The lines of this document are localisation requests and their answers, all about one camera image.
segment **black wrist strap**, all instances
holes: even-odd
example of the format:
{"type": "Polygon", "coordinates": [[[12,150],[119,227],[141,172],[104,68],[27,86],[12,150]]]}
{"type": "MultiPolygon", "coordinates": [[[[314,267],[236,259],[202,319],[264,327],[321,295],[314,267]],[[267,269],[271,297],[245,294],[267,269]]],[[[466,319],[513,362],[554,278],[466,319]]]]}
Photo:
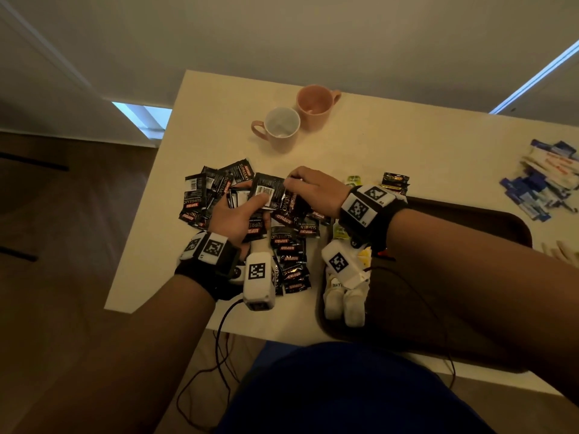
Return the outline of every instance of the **black wrist strap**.
{"type": "Polygon", "coordinates": [[[406,197],[379,186],[357,186],[340,209],[340,225],[362,243],[370,243],[374,252],[386,248],[386,234],[396,213],[407,208],[406,197]]]}
{"type": "Polygon", "coordinates": [[[225,236],[202,231],[193,237],[183,251],[175,274],[184,275],[200,284],[215,301],[229,300],[232,288],[228,280],[233,277],[241,250],[225,236]]]}

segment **skin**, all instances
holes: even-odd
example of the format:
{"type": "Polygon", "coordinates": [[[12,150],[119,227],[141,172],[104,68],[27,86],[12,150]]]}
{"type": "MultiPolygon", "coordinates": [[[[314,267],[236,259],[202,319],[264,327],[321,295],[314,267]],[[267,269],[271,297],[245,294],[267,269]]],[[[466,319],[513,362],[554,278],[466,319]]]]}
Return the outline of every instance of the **skin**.
{"type": "MultiPolygon", "coordinates": [[[[338,216],[349,187],[307,167],[290,175],[287,189],[314,210],[338,216]]],[[[231,210],[222,199],[209,230],[241,247],[250,215],[266,200],[258,195],[231,210]]],[[[458,315],[579,403],[579,269],[410,209],[392,219],[387,242],[413,286],[428,277],[458,315]]],[[[153,432],[214,306],[197,283],[172,277],[59,379],[14,432],[153,432]]]]}

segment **wooden floor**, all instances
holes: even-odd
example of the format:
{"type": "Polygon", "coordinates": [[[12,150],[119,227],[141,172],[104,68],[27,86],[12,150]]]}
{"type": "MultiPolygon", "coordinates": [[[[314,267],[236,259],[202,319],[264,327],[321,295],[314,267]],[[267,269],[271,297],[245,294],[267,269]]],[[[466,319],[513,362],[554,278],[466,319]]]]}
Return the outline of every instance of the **wooden floor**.
{"type": "MultiPolygon", "coordinates": [[[[156,151],[0,134],[0,152],[71,169],[0,160],[0,245],[40,257],[0,255],[0,433],[8,433],[90,344],[126,319],[103,306],[156,151]]],[[[263,345],[235,337],[231,359],[240,376],[263,345]]],[[[215,365],[213,350],[206,331],[183,383],[215,365]]],[[[499,433],[579,432],[579,410],[558,396],[469,379],[457,379],[454,391],[499,433]]],[[[196,379],[184,397],[185,412],[202,425],[216,424],[225,410],[217,372],[196,379]]],[[[171,403],[157,433],[189,432],[171,403]]]]}

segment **white table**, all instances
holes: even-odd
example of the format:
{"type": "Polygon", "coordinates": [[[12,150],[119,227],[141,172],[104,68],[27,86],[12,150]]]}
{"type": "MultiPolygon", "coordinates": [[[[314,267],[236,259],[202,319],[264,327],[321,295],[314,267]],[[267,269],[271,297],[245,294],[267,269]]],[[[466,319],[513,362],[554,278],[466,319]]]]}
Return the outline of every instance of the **white table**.
{"type": "MultiPolygon", "coordinates": [[[[246,157],[256,171],[278,176],[301,164],[338,179],[360,175],[364,183],[379,182],[384,171],[409,175],[412,196],[512,212],[529,226],[535,247],[565,239],[579,248],[579,215],[559,209],[546,223],[532,222],[498,184],[517,170],[533,138],[577,145],[579,128],[343,94],[322,131],[301,132],[294,148],[282,153],[252,134],[250,123],[273,107],[292,106],[299,88],[185,74],[105,308],[132,313],[173,274],[177,257],[195,232],[177,219],[184,177],[204,165],[219,168],[246,157]]],[[[312,290],[278,298],[268,312],[238,306],[223,331],[296,345],[331,340],[315,319],[322,269],[315,254],[309,262],[312,290]]],[[[209,329],[217,328],[230,304],[217,303],[209,329]]],[[[444,360],[411,356],[435,372],[449,373],[444,360]]],[[[456,370],[461,377],[557,393],[530,372],[462,363],[456,363],[456,370]]]]}

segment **brown tray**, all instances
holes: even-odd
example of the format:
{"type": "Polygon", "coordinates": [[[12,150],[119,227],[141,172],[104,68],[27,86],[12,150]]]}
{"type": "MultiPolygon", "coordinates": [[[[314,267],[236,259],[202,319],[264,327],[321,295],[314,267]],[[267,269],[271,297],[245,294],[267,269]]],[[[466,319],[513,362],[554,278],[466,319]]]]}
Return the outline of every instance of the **brown tray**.
{"type": "MultiPolygon", "coordinates": [[[[529,228],[515,215],[466,205],[408,198],[417,211],[460,225],[484,231],[532,247],[529,228]]],[[[397,270],[392,260],[373,258],[372,266],[397,270]]],[[[366,324],[353,329],[343,320],[324,317],[324,277],[317,302],[317,318],[324,331],[333,338],[371,344],[394,351],[407,351],[446,357],[444,333],[439,322],[422,300],[399,277],[387,271],[373,271],[366,299],[366,324]]],[[[448,331],[448,350],[455,360],[511,372],[526,368],[503,347],[481,335],[437,300],[434,288],[421,287],[420,292],[437,312],[448,331]]]]}

